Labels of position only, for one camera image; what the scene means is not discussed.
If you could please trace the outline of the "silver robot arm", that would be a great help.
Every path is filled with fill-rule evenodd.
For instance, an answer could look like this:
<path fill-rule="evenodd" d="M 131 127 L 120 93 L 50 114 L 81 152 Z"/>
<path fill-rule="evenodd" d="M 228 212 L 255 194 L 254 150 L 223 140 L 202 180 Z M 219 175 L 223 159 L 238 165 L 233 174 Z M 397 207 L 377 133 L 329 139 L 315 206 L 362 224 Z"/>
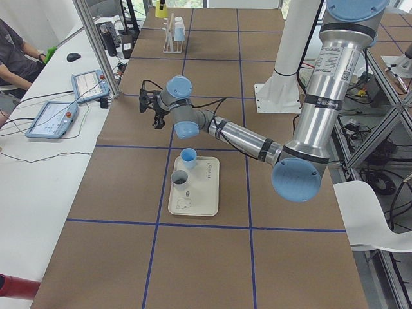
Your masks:
<path fill-rule="evenodd" d="M 289 116 L 291 138 L 277 143 L 218 115 L 222 100 L 195 106 L 192 83 L 173 77 L 139 93 L 141 111 L 154 111 L 154 127 L 170 116 L 179 139 L 201 132 L 239 153 L 272 166 L 274 190 L 286 200 L 317 195 L 330 161 L 326 145 L 362 53 L 371 47 L 387 1 L 293 1 L 273 72 L 254 87 L 252 105 L 261 115 Z"/>

